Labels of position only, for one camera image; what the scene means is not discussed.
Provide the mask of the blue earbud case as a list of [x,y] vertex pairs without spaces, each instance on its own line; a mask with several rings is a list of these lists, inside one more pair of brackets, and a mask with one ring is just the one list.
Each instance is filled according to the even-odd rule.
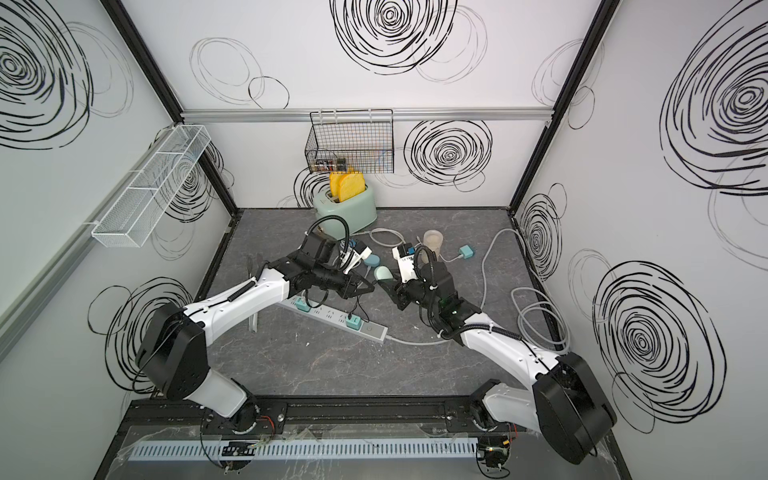
[[370,254],[367,258],[363,260],[363,263],[367,267],[376,268],[381,264],[381,259],[376,254]]

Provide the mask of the mint green earbud case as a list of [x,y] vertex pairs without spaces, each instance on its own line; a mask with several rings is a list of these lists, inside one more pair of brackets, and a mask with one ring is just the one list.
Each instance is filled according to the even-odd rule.
[[377,282],[388,282],[394,280],[394,275],[386,266],[378,266],[374,270],[374,278]]

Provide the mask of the teal charger with black cable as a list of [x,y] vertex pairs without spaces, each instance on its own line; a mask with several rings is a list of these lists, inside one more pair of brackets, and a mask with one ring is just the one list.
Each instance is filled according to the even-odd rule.
[[346,318],[345,324],[347,328],[359,331],[362,327],[363,320],[359,316],[352,314]]

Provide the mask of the teal charger with lilac cable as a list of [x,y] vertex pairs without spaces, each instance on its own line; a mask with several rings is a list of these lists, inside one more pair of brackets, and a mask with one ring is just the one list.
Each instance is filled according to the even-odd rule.
[[302,298],[297,298],[296,301],[294,302],[294,305],[301,312],[308,313],[311,311],[311,307]]

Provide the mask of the teal charger with white cable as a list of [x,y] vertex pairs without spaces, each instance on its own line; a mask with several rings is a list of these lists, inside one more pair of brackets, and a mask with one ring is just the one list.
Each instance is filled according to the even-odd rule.
[[466,260],[472,258],[475,255],[474,249],[469,245],[461,246],[459,249],[459,252],[460,252],[460,256]]

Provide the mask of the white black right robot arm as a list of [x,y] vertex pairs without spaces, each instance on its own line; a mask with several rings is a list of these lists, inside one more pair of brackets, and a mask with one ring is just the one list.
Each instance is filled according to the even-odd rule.
[[519,382],[487,381],[476,393],[477,424],[515,424],[540,433],[571,464],[596,452],[617,415],[588,363],[574,352],[534,345],[494,322],[461,297],[446,265],[430,249],[396,247],[397,270],[376,268],[374,277],[399,310],[411,304],[443,341],[480,353]]

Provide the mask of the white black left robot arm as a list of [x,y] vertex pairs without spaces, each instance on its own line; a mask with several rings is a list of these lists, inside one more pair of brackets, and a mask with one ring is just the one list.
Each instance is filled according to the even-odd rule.
[[192,401],[226,419],[255,415],[252,395],[209,365],[208,347],[260,311],[311,288],[343,299],[374,290],[355,270],[371,256],[371,248],[349,233],[332,238],[320,231],[324,223],[347,224],[338,215],[323,217],[307,229],[296,250],[262,262],[244,282],[205,300],[160,306],[136,354],[139,373],[168,399]]

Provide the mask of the clear plastic grain jar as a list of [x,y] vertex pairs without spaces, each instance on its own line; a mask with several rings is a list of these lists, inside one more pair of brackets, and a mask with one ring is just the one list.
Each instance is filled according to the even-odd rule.
[[444,242],[443,234],[434,229],[427,230],[422,238],[422,243],[432,250],[436,255],[440,254]]

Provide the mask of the white power strip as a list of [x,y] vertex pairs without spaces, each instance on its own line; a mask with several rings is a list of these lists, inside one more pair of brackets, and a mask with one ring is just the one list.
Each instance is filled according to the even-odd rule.
[[294,302],[296,301],[297,298],[301,298],[301,297],[294,296],[287,300],[283,300],[282,302],[278,303],[278,306],[284,309],[287,309],[293,313],[302,315],[304,317],[317,320],[325,325],[335,327],[344,332],[360,336],[361,338],[364,338],[366,340],[369,340],[378,344],[384,343],[386,335],[388,333],[388,328],[386,326],[383,326],[381,324],[378,324],[372,321],[363,320],[359,316],[363,320],[363,324],[359,331],[354,331],[347,328],[345,324],[346,318],[352,314],[349,314],[345,311],[341,311],[339,309],[329,307],[326,305],[316,307],[316,308],[311,307],[311,311],[308,313],[301,312],[294,305]]

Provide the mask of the mint green toaster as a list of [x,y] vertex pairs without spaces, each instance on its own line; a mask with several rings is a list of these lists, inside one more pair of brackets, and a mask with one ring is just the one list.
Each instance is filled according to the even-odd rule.
[[363,193],[344,202],[334,201],[330,191],[326,189],[314,196],[313,206],[317,219],[329,215],[343,218],[348,224],[350,234],[364,230],[377,219],[375,197],[370,186],[367,186]]

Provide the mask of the yellow toast slices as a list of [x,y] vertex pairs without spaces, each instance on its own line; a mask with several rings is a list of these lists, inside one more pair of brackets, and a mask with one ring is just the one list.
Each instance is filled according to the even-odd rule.
[[338,203],[345,202],[366,190],[364,175],[359,172],[334,172],[329,177],[330,198]]

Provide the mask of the metal kitchen tongs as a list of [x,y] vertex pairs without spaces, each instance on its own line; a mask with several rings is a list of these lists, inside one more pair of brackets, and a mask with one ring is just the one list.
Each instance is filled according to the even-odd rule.
[[[246,256],[246,273],[248,278],[260,277],[260,265],[263,261],[263,255],[261,253],[248,254]],[[247,319],[248,331],[256,334],[258,332],[258,310],[257,304],[253,298],[249,301],[249,317]]]

